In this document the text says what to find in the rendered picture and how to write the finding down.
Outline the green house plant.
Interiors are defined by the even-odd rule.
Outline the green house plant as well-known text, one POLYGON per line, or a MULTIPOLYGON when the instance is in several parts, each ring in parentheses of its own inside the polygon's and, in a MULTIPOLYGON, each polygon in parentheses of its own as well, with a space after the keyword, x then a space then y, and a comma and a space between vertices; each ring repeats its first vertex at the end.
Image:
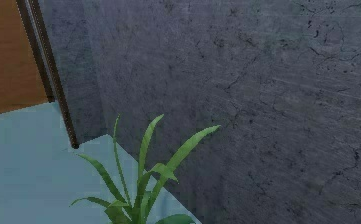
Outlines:
POLYGON ((177 149, 177 151, 172 155, 167 163, 156 163, 149 171, 145 172, 146 157, 151 138, 155 131, 156 125, 163 117, 164 115, 161 114, 154 118, 147 126, 147 129, 142 137, 138 157, 136 181, 137 193, 134 201, 131 201, 118 154, 117 126, 120 116, 117 116, 112 136, 113 152, 124 195, 122 195, 119 189, 116 187, 110 174, 102 163, 88 155, 78 154, 78 157, 84 159, 97 171, 109 192, 114 196, 114 200, 108 202, 98 197, 89 196, 75 199, 71 203, 71 206, 79 201, 85 200, 102 206, 104 208, 104 213, 107 215, 110 221, 110 224, 147 224, 147 220, 153 205, 155 204, 166 182, 168 180, 177 182, 178 179, 174 172, 180 166, 183 160, 188 157, 191 151, 200 143, 204 137, 212 134, 220 128, 219 125, 215 125, 195 133, 177 149))

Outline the brown wooden room door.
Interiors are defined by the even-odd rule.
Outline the brown wooden room door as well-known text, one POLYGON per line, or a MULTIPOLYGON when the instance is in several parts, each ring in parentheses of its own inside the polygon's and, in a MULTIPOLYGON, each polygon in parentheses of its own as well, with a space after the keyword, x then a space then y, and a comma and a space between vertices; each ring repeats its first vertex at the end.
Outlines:
POLYGON ((71 147, 77 140, 39 0, 0 0, 0 114, 57 103, 71 147))

